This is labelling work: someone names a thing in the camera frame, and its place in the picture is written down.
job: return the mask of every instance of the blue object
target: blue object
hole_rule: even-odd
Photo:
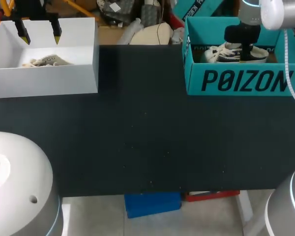
[[[181,196],[180,193],[125,194],[124,202],[130,219],[178,210],[181,206]]]
[[[192,49],[207,50],[225,42],[224,31],[237,17],[188,17],[182,47],[189,95],[290,96],[285,79],[284,32],[261,28],[255,46],[274,52],[277,63],[196,63]],[[295,90],[295,37],[288,30],[289,66]]]
[[[173,12],[185,21],[189,16],[211,16],[223,0],[179,0]]]

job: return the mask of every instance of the white box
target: white box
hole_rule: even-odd
[[[57,45],[49,21],[24,20],[30,45],[14,22],[0,23],[0,98],[98,91],[98,38],[94,18],[59,19]],[[22,68],[31,59],[56,54],[72,65]]]

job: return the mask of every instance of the tile floor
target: tile floor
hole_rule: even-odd
[[[252,207],[267,190],[249,191]],[[241,236],[235,197],[194,203],[180,210],[128,219],[123,195],[63,199],[62,236]]]

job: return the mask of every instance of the shoe box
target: shoe box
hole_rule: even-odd
[[[204,51],[225,42],[225,28],[237,17],[188,17],[182,57],[189,95],[290,96],[285,80],[282,30],[261,29],[256,47],[270,52],[266,63],[207,63]],[[289,67],[295,90],[295,37],[288,30]]]
[[[223,0],[179,0],[173,13],[185,21],[190,16],[211,16]]]

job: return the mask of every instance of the cardboard box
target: cardboard box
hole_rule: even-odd
[[[97,8],[96,0],[76,0],[75,3],[84,8],[86,11],[93,11]]]
[[[99,45],[115,45],[122,37],[126,27],[102,26],[98,28]]]
[[[257,47],[273,51],[277,63],[196,63],[193,51],[225,42],[229,25],[237,17],[188,17],[182,47],[186,89],[189,95],[290,96],[285,80],[284,33],[261,29]],[[288,31],[290,77],[295,90],[295,37]]]
[[[183,21],[189,16],[211,16],[223,0],[180,0],[173,12]]]
[[[12,21],[0,24],[0,98],[96,93],[98,39],[94,18],[59,19],[57,45],[49,21],[23,21],[27,45]],[[56,54],[72,65],[22,68],[31,59]]]

